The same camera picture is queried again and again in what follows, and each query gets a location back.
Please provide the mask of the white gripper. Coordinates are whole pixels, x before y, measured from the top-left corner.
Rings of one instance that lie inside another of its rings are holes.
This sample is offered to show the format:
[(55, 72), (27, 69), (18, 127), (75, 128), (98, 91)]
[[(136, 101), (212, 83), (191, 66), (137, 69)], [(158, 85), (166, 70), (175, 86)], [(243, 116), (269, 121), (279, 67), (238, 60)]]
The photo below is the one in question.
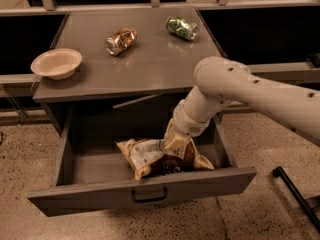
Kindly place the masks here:
[(182, 148), (190, 142), (191, 137), (200, 136), (208, 126), (209, 121), (198, 122), (192, 119), (184, 108), (184, 101), (181, 100), (167, 125), (164, 148), (171, 150)]

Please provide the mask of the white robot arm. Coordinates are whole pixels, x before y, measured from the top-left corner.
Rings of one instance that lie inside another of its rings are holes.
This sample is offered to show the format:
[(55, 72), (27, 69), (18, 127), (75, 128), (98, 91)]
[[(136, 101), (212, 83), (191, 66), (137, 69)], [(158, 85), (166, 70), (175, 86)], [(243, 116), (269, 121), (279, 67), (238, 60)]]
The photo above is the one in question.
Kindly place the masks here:
[(194, 87), (173, 112), (165, 147), (178, 149), (197, 137), (232, 102), (243, 103), (314, 144), (320, 142), (320, 93), (253, 75), (242, 63), (222, 57), (201, 60)]

